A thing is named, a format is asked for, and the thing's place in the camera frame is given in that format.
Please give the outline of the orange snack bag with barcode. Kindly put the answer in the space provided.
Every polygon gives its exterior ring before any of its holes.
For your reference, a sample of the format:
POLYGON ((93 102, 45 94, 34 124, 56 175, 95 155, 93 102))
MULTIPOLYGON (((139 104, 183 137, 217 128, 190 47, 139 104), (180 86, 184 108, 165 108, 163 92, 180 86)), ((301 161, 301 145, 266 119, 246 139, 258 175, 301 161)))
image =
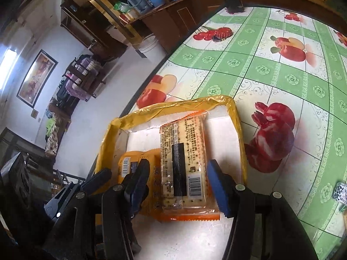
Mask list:
POLYGON ((131 217, 140 213, 159 219, 162 213, 160 149, 122 154, 117 180, 125 187, 131 217))

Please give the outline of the orange cracker pack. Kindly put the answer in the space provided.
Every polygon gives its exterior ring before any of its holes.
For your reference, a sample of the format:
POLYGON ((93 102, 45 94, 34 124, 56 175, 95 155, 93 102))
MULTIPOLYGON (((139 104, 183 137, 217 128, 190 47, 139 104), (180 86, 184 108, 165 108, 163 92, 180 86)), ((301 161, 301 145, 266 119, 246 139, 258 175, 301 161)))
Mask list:
POLYGON ((206 115, 206 111, 190 113, 159 129, 164 221, 220 219, 207 177, 206 115))

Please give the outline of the blue white candy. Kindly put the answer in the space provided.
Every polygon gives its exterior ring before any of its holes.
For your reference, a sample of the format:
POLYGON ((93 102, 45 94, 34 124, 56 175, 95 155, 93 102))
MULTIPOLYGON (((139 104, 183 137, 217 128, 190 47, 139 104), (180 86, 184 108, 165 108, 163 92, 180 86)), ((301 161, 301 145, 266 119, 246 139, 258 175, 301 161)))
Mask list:
POLYGON ((343 182, 338 182, 332 192, 332 198, 341 204, 347 204, 347 185, 343 182))

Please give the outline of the yellow white tray box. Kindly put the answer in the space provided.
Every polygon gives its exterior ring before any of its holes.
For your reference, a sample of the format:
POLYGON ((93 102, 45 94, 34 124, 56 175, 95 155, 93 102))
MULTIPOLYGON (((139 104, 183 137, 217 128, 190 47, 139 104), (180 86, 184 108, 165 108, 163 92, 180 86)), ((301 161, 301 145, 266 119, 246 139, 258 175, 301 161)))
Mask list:
POLYGON ((96 171, 122 182, 141 159, 150 163, 149 195, 133 221, 138 259, 221 259, 232 220, 220 212, 208 161, 238 184, 247 180, 241 123, 234 100, 208 96, 159 103, 111 121, 96 171))

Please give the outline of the wooden chair with cloth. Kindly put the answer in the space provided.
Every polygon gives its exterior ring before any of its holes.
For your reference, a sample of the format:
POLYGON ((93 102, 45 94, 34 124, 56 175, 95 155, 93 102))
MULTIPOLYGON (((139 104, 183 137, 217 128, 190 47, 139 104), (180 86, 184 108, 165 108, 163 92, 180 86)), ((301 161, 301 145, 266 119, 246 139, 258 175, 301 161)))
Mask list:
POLYGON ((75 58, 64 73, 67 92, 84 102, 96 98, 97 89, 105 84, 106 75, 102 70, 103 63, 98 55, 81 55, 75 58))

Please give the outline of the white plastic bucket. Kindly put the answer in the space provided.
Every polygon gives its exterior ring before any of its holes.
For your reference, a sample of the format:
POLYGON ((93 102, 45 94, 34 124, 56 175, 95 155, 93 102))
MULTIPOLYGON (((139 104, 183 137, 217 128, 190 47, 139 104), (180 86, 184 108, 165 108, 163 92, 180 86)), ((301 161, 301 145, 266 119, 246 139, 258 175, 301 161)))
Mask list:
POLYGON ((142 42, 139 44, 138 50, 145 54, 146 52, 151 51, 158 43, 158 39, 154 34, 150 34, 145 37, 142 42))

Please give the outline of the green plastic bag on shelf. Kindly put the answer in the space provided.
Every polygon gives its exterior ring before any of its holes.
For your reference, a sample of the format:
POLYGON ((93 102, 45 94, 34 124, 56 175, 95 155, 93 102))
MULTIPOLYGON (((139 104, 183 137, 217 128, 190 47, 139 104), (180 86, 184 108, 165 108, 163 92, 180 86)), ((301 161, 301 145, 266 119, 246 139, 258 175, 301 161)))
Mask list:
POLYGON ((128 13, 131 10, 131 7, 127 3, 118 1, 113 6, 113 9, 121 13, 128 13))

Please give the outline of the grey thermos jug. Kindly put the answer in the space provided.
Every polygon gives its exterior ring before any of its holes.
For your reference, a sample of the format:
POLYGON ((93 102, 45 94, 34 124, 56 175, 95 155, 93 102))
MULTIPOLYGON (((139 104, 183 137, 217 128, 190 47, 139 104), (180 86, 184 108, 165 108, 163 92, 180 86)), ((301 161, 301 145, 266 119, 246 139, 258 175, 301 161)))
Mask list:
POLYGON ((147 13, 151 7, 147 0, 127 0, 131 8, 135 8, 140 14, 147 13))

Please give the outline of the small black jar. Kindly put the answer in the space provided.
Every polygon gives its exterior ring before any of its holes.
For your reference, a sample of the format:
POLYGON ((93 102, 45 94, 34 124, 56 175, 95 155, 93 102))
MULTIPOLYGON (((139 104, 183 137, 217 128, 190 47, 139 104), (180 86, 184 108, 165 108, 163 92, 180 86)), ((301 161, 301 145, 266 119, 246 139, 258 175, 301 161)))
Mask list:
POLYGON ((244 12, 244 5, 242 0, 223 0, 224 6, 226 8, 227 13, 241 13, 244 12))

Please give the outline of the framed wall painting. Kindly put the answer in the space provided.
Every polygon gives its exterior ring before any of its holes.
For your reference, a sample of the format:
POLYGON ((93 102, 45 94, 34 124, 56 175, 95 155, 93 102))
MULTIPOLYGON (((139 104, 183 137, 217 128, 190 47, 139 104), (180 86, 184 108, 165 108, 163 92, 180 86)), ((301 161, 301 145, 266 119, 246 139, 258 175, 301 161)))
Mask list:
POLYGON ((44 50, 40 50, 27 71, 17 92, 17 98, 31 108, 34 108, 46 81, 58 62, 44 50))

